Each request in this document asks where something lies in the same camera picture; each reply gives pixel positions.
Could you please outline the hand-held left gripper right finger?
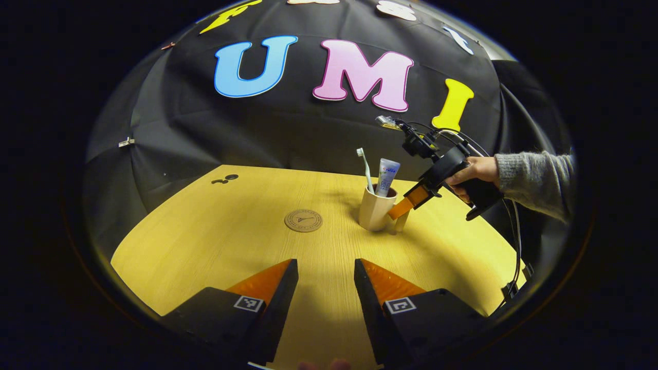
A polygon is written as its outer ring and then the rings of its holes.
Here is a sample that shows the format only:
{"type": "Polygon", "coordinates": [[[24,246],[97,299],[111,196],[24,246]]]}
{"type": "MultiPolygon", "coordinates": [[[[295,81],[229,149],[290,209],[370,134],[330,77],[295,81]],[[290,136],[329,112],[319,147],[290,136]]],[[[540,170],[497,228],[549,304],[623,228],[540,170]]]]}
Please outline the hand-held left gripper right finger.
{"type": "Polygon", "coordinates": [[[442,368],[447,352],[487,319],[447,289],[425,290],[365,258],[354,282],[376,363],[385,368],[442,368]]]}

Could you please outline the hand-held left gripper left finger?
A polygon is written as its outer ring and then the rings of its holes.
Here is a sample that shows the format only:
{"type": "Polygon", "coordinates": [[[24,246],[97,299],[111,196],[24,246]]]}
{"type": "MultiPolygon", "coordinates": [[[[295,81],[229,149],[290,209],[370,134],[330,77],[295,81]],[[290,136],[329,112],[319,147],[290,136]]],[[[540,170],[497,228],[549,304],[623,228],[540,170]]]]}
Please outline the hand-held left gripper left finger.
{"type": "Polygon", "coordinates": [[[162,322],[225,367],[263,367],[276,356],[298,278],[289,258],[230,288],[203,288],[162,322]]]}

